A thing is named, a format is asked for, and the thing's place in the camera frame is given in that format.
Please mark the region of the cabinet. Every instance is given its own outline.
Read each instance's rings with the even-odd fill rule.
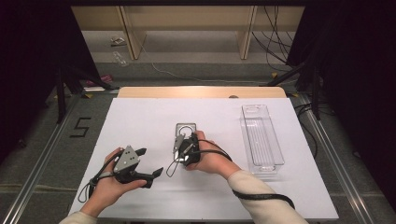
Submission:
[[[248,57],[252,31],[295,32],[304,7],[72,7],[81,30],[123,31],[137,60],[147,31],[235,31],[241,59]]]

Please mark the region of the forearm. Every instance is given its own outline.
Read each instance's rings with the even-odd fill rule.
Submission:
[[[230,187],[244,194],[274,194],[260,179],[247,171],[237,171],[227,179]],[[307,223],[287,202],[282,200],[240,200],[255,223]]]
[[[99,214],[105,209],[103,206],[101,206],[101,204],[101,202],[97,202],[91,198],[82,206],[80,212],[90,217],[98,217]]]
[[[232,161],[224,161],[219,164],[218,174],[224,177],[224,179],[228,179],[232,174],[240,170],[241,168]]]

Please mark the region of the black strap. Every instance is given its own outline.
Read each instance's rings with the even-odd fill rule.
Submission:
[[[216,153],[216,154],[219,154],[219,155],[227,158],[227,160],[229,160],[229,161],[233,161],[227,153],[225,153],[224,151],[219,151],[219,150],[215,150],[215,149],[200,149],[199,151],[194,151],[194,152],[188,153],[187,156],[203,154],[203,153]]]
[[[288,196],[283,194],[244,194],[235,190],[233,190],[233,194],[240,199],[253,201],[279,199],[289,203],[289,205],[295,209],[293,201]]]

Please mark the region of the white table surface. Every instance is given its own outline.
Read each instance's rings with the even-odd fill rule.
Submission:
[[[217,175],[188,172],[180,164],[173,177],[166,169],[173,160],[176,124],[194,122],[206,138],[225,149],[241,168],[248,160],[239,119],[242,105],[267,105],[285,165],[265,181],[277,193],[290,197],[296,210],[308,220],[333,220],[338,215],[287,98],[169,99],[116,98],[92,153],[78,194],[100,170],[105,156],[117,147],[146,147],[136,168],[151,174],[163,167],[151,189],[124,194],[100,217],[145,221],[251,220],[227,182]],[[78,194],[70,213],[82,203]]]

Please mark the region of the black cable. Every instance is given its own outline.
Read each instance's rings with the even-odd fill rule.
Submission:
[[[293,38],[291,38],[291,36],[289,35],[289,32],[286,32],[286,34],[289,36],[291,42],[293,42]]]
[[[287,202],[290,207],[295,209],[293,201],[286,195],[283,194],[245,194],[233,190],[233,194],[243,200],[259,201],[259,200],[282,200]]]
[[[307,105],[311,105],[311,104],[306,104],[306,105],[297,105],[297,106],[295,106],[295,107],[294,107],[294,109],[298,109],[298,108],[300,108],[300,107],[302,107],[302,106],[307,106]]]
[[[231,159],[231,157],[226,152],[218,151],[218,150],[215,150],[215,149],[200,149],[199,151],[194,151],[192,153],[189,153],[188,156],[197,155],[197,154],[203,154],[203,153],[216,153],[216,154],[219,154],[219,155],[227,158],[227,160],[229,160],[229,161],[233,161]]]
[[[268,37],[268,35],[266,35],[264,31],[262,31],[262,35],[263,35],[265,38],[270,39],[270,37]],[[275,41],[275,40],[271,40],[271,41],[274,42],[274,43],[277,43],[277,44],[281,44],[281,45],[283,45],[283,46],[285,46],[285,47],[291,48],[290,45],[287,45],[287,44],[284,44],[284,43],[280,43],[280,42],[277,42],[277,41]]]
[[[93,192],[94,188],[96,187],[97,183],[99,182],[99,180],[101,180],[103,178],[114,176],[114,175],[106,175],[106,176],[100,176],[100,175],[106,169],[106,167],[121,154],[122,154],[122,151],[120,151],[119,153],[113,155],[110,159],[108,159],[105,162],[105,164],[102,166],[102,168],[99,170],[99,172],[90,180],[90,182],[88,182],[87,185],[84,186],[84,188],[81,190],[81,192],[78,195],[78,201],[80,203],[85,203],[85,202],[87,202],[87,199],[91,198],[92,192]],[[80,197],[81,197],[82,192],[84,192],[84,191],[85,191],[85,199],[81,200]]]
[[[252,34],[253,34],[254,38],[256,39],[257,43],[259,43],[259,45],[265,50],[265,59],[267,61],[267,64],[274,70],[277,70],[277,71],[280,71],[280,72],[289,72],[287,70],[282,70],[282,69],[275,68],[269,63],[269,61],[268,61],[268,53],[271,54],[273,57],[277,58],[278,60],[280,60],[282,63],[286,64],[286,62],[283,59],[279,58],[271,50],[269,50],[267,47],[265,47],[264,44],[259,40],[259,38],[257,38],[257,36],[253,32],[252,32]]]
[[[172,177],[172,176],[173,176],[173,174],[175,173],[175,170],[176,170],[176,168],[177,168],[178,164],[180,163],[180,161],[179,161],[179,160],[177,160],[177,159],[180,159],[180,156],[179,156],[179,157],[177,157],[176,159],[174,159],[174,160],[171,162],[171,164],[168,166],[168,169],[166,169],[166,175],[167,175],[167,176],[169,176],[169,177]],[[172,165],[173,165],[175,162],[177,162],[177,163],[176,163],[176,166],[175,166],[175,169],[173,170],[172,174],[171,174],[171,175],[169,175],[169,174],[168,174],[168,172],[169,172],[169,169],[171,168],[171,166],[172,166]]]
[[[281,59],[279,56],[277,56],[273,51],[271,51],[270,49],[268,49],[267,47],[264,46],[264,44],[259,40],[259,38],[252,32],[253,37],[257,40],[257,43],[259,43],[259,45],[269,54],[271,54],[273,57],[277,58],[278,60],[280,60],[282,63],[286,63],[285,60]]]
[[[277,37],[277,40],[278,40],[278,43],[279,43],[280,51],[282,52],[283,57],[287,60],[287,57],[285,56],[285,53],[283,52],[283,49],[282,49],[281,44],[280,44],[280,43],[282,43],[282,45],[283,45],[283,42],[282,42],[282,40],[279,37],[279,33],[277,32],[277,14],[279,12],[279,6],[275,6],[274,7],[274,14],[275,14],[274,23],[272,23],[272,20],[271,20],[271,18],[269,16],[268,11],[267,11],[265,6],[264,6],[264,11],[265,11],[265,14],[267,15],[268,21],[271,24],[271,27],[273,28],[273,32],[271,33],[271,39],[270,40],[273,41],[272,40],[272,36],[274,34],[276,34],[276,37]]]
[[[167,174],[169,177],[172,177],[172,176],[174,175],[174,173],[175,173],[175,171],[176,171],[176,168],[177,168],[178,164],[180,163],[180,160],[179,160],[179,159],[181,159],[181,158],[184,157],[184,156],[199,155],[199,154],[203,154],[203,153],[217,153],[217,154],[219,154],[219,155],[221,155],[221,156],[227,158],[227,160],[233,161],[233,160],[231,159],[230,155],[228,155],[228,153],[227,153],[224,149],[222,149],[221,147],[219,147],[217,144],[212,143],[212,142],[210,142],[210,141],[207,141],[206,139],[198,139],[198,141],[207,142],[208,144],[211,144],[211,145],[217,147],[217,148],[219,149],[219,151],[218,151],[218,150],[215,150],[215,149],[200,149],[199,151],[194,151],[194,152],[191,152],[191,153],[189,153],[189,154],[187,154],[187,155],[183,155],[183,154],[178,155],[178,157],[177,157],[176,159],[174,159],[174,160],[171,162],[171,164],[168,166],[168,168],[166,169],[166,174]],[[172,166],[175,162],[176,162],[175,169],[173,170],[172,174],[169,175],[169,174],[168,174],[169,169],[171,168],[171,166]]]

